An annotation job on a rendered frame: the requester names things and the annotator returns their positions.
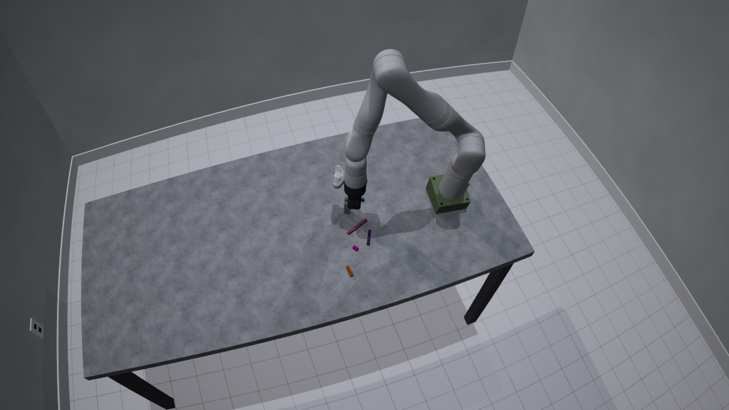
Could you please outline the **pink rod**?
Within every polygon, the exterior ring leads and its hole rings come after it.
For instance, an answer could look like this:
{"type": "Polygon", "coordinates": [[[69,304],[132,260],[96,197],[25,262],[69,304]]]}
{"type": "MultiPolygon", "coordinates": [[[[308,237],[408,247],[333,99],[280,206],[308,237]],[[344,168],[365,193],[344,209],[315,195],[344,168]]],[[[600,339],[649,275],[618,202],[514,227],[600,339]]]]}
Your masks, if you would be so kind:
{"type": "Polygon", "coordinates": [[[365,224],[366,222],[367,222],[367,219],[365,218],[365,219],[364,219],[364,220],[362,220],[362,221],[361,221],[360,223],[358,223],[358,225],[354,226],[354,227],[353,227],[353,228],[352,228],[351,230],[349,230],[349,231],[348,231],[348,234],[350,235],[351,233],[353,233],[354,231],[356,231],[356,230],[357,230],[357,229],[358,229],[359,227],[361,227],[361,226],[362,226],[363,224],[365,224]]]}

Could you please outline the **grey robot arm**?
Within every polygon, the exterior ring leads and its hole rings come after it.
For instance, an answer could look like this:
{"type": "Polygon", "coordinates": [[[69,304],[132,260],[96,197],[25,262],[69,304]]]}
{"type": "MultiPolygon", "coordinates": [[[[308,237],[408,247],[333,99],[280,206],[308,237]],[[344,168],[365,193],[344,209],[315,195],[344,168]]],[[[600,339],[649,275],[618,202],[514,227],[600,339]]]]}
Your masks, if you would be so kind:
{"type": "Polygon", "coordinates": [[[443,97],[418,85],[409,73],[403,54],[393,49],[382,50],[374,58],[366,95],[354,121],[353,130],[346,137],[346,174],[351,178],[361,178],[366,174],[366,156],[379,127],[387,94],[406,105],[436,132],[450,130],[454,135],[458,153],[452,157],[439,190],[449,200],[456,200],[464,195],[472,174],[484,163],[484,136],[463,119],[443,97]]]}

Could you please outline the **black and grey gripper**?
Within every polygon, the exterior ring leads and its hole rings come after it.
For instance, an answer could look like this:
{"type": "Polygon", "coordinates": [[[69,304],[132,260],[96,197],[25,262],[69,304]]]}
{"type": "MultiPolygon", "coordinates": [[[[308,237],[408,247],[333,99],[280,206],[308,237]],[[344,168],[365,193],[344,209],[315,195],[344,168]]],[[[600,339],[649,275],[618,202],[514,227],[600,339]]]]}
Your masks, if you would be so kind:
{"type": "Polygon", "coordinates": [[[361,178],[351,178],[340,165],[335,166],[333,176],[333,187],[339,189],[344,184],[345,197],[344,214],[350,213],[350,208],[358,210],[361,208],[361,197],[366,192],[367,173],[361,178]]]}

